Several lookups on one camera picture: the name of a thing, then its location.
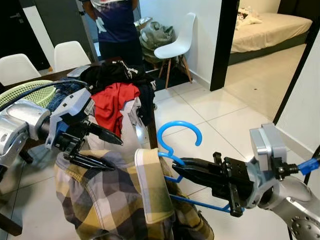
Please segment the t-shirt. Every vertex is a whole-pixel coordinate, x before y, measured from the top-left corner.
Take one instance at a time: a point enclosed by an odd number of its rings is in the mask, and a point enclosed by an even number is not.
[[[95,22],[99,42],[123,43],[138,38],[132,0],[90,1],[97,17]]]

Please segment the pillow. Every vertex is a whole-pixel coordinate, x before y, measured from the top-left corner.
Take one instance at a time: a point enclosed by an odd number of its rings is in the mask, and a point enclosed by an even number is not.
[[[236,17],[235,29],[239,30],[239,28],[245,25],[261,23],[262,21],[259,19],[259,14],[254,12],[250,6],[246,8],[239,8],[238,15]]]

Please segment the black pants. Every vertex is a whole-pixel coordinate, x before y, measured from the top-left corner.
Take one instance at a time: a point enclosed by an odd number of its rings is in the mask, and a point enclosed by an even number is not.
[[[137,38],[127,42],[99,42],[101,57],[106,60],[120,57],[127,65],[142,65],[142,49]]]

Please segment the hanger hook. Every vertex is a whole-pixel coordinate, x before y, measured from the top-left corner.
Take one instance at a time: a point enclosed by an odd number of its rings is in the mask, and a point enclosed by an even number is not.
[[[186,121],[170,121],[167,122],[166,124],[164,124],[162,127],[160,127],[160,129],[158,130],[157,134],[156,134],[156,138],[159,142],[159,144],[168,151],[168,155],[172,156],[174,154],[174,150],[172,147],[168,146],[164,141],[163,141],[163,133],[165,130],[167,130],[168,128],[174,127],[174,126],[182,126],[182,127],[187,127],[189,129],[191,129],[192,131],[194,131],[194,133],[196,134],[196,142],[195,145],[199,146],[202,142],[202,134],[199,130],[199,128],[197,128],[195,125],[193,125],[190,122],[186,122]]]

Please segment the bed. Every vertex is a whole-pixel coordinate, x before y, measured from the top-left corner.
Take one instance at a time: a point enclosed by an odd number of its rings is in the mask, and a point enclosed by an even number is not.
[[[234,31],[229,65],[304,44],[313,23],[304,17],[260,13],[262,23]]]

